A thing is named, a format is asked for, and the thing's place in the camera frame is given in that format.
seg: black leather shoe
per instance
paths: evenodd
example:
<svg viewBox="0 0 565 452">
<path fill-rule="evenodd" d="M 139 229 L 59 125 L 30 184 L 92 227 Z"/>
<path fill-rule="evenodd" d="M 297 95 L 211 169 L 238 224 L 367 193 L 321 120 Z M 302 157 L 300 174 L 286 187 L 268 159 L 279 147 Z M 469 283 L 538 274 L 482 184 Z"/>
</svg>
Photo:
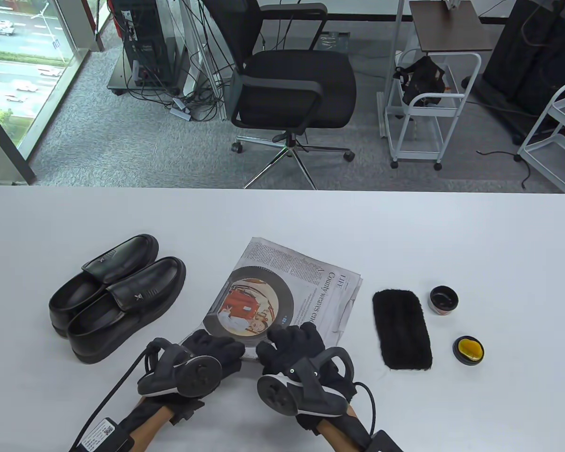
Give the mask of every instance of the black leather shoe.
<svg viewBox="0 0 565 452">
<path fill-rule="evenodd" d="M 127 338 L 160 318 L 176 301 L 186 279 L 178 258 L 162 258 L 106 288 L 71 320 L 67 338 L 86 364 L 103 360 Z"/>
<path fill-rule="evenodd" d="M 67 325 L 102 295 L 107 286 L 155 262 L 159 252 L 157 239 L 149 234 L 136 235 L 82 267 L 52 295 L 48 302 L 52 327 L 66 336 Z"/>
</svg>

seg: road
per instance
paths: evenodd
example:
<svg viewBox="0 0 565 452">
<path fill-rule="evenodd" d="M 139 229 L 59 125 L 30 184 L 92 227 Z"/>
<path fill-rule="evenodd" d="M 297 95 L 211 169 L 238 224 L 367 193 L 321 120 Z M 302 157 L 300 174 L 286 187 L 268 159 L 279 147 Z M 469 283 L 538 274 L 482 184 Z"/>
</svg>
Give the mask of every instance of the road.
<svg viewBox="0 0 565 452">
<path fill-rule="evenodd" d="M 17 91 L 13 83 L 20 80 L 35 84 L 38 87 L 37 92 Z M 11 108 L 16 116 L 35 118 L 57 81 L 58 77 L 40 75 L 37 65 L 0 62 L 0 108 L 2 110 Z M 23 103 L 9 102 L 5 97 L 6 94 L 27 97 L 27 99 Z"/>
<path fill-rule="evenodd" d="M 47 27 L 41 17 L 32 19 L 32 16 L 29 15 L 0 11 L 0 21 L 4 20 L 13 22 L 15 32 L 13 36 L 0 35 L 1 51 L 59 58 L 60 50 L 65 61 L 71 58 L 72 52 L 67 37 L 58 19 L 47 17 Z M 50 33 L 58 41 L 58 49 L 55 49 Z"/>
</svg>

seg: floor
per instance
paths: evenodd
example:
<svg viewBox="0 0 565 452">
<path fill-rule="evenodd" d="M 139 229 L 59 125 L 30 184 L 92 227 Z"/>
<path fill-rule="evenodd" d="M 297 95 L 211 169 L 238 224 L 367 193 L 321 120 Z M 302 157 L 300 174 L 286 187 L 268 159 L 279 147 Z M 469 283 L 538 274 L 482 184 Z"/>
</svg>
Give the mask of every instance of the floor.
<svg viewBox="0 0 565 452">
<path fill-rule="evenodd" d="M 517 147 L 484 108 L 473 104 L 465 107 L 440 172 L 423 161 L 402 161 L 398 169 L 391 169 L 387 143 L 379 137 L 375 97 L 384 84 L 381 76 L 386 60 L 382 56 L 390 26 L 327 24 L 329 30 L 352 30 L 349 53 L 356 70 L 358 99 L 346 127 L 309 129 L 308 138 L 311 144 L 352 148 L 356 158 L 347 163 L 338 154 L 305 155 L 304 163 L 319 189 L 558 192 L 534 170 L 524 190 L 525 163 L 515 163 L 510 155 L 501 153 L 485 157 L 476 153 L 515 153 Z M 379 32 L 375 40 L 368 34 L 369 27 Z M 497 39 L 501 28 L 488 28 Z M 273 43 L 275 35 L 274 31 L 270 39 L 265 32 L 266 40 Z M 366 35 L 369 40 L 361 39 Z M 32 157 L 38 185 L 239 188 L 272 159 L 272 148 L 245 145 L 242 154 L 229 149 L 237 133 L 271 138 L 276 134 L 273 131 L 240 131 L 219 119 L 185 122 L 161 105 L 113 95 L 106 82 L 121 54 L 121 40 L 112 26 L 103 38 L 106 51 L 89 56 Z M 297 36 L 296 43 L 301 44 L 301 39 L 305 40 Z M 460 72 L 455 71 L 459 80 Z M 308 189 L 309 185 L 294 160 L 284 159 L 254 187 Z"/>
</svg>

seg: hand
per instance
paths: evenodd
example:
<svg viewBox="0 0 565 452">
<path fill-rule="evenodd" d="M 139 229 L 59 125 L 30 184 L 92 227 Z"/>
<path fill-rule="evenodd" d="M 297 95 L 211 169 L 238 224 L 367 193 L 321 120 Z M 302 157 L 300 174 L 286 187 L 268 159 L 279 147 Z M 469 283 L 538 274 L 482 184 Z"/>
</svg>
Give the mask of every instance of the hand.
<svg viewBox="0 0 565 452">
<path fill-rule="evenodd" d="M 222 365 L 222 379 L 241 370 L 244 344 L 233 338 L 215 338 L 205 330 L 197 330 L 182 343 L 197 356 L 213 356 Z"/>
<path fill-rule="evenodd" d="M 306 322 L 301 327 L 270 329 L 267 337 L 272 343 L 260 342 L 255 349 L 259 362 L 263 364 L 263 374 L 280 374 L 293 366 L 303 357 L 313 358 L 324 351 L 325 346 L 314 323 Z M 326 362 L 320 369 L 319 381 L 322 386 L 339 391 L 347 401 L 356 394 L 353 382 L 343 378 L 332 361 Z M 320 416 L 298 415 L 297 422 L 306 430 L 312 430 L 323 420 Z"/>
<path fill-rule="evenodd" d="M 215 338 L 205 330 L 197 330 L 183 342 L 183 345 L 195 355 L 213 356 L 222 366 L 222 379 L 238 372 L 245 347 L 233 338 Z M 197 398 L 186 398 L 180 394 L 167 394 L 143 398 L 120 424 L 132 432 L 147 422 L 161 408 L 168 408 L 171 424 L 177 424 L 183 418 L 189 418 L 195 410 L 205 405 Z"/>
</svg>

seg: chair base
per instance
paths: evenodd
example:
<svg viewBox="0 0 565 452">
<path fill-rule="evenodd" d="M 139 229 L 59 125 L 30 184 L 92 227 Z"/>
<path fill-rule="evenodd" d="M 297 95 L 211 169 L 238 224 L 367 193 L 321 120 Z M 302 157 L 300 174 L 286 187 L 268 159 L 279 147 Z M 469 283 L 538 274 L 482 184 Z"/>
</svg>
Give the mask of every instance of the chair base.
<svg viewBox="0 0 565 452">
<path fill-rule="evenodd" d="M 280 149 L 278 153 L 274 156 L 270 163 L 266 165 L 258 174 L 253 176 L 251 180 L 244 185 L 244 189 L 251 187 L 256 181 L 259 180 L 266 172 L 271 170 L 279 161 L 283 159 L 285 155 L 289 157 L 293 157 L 297 162 L 300 171 L 306 177 L 310 187 L 313 190 L 317 190 L 314 181 L 312 180 L 310 173 L 308 172 L 307 168 L 304 165 L 304 162 L 301 161 L 299 154 L 297 153 L 297 148 L 300 148 L 302 151 L 306 153 L 310 152 L 321 152 L 321 153 L 343 153 L 343 159 L 346 161 L 352 161 L 355 157 L 355 153 L 348 148 L 333 148 L 330 146 L 310 146 L 310 145 L 302 145 L 297 142 L 295 138 L 295 134 L 293 133 L 285 133 L 284 134 L 284 143 L 283 142 L 273 142 L 272 140 L 264 140 L 263 138 L 254 138 L 254 137 L 246 137 L 246 136 L 237 136 L 237 140 L 233 143 L 233 151 L 236 153 L 241 153 L 243 151 L 243 146 L 241 143 L 256 143 L 259 145 L 268 146 L 270 148 L 277 148 Z"/>
</svg>

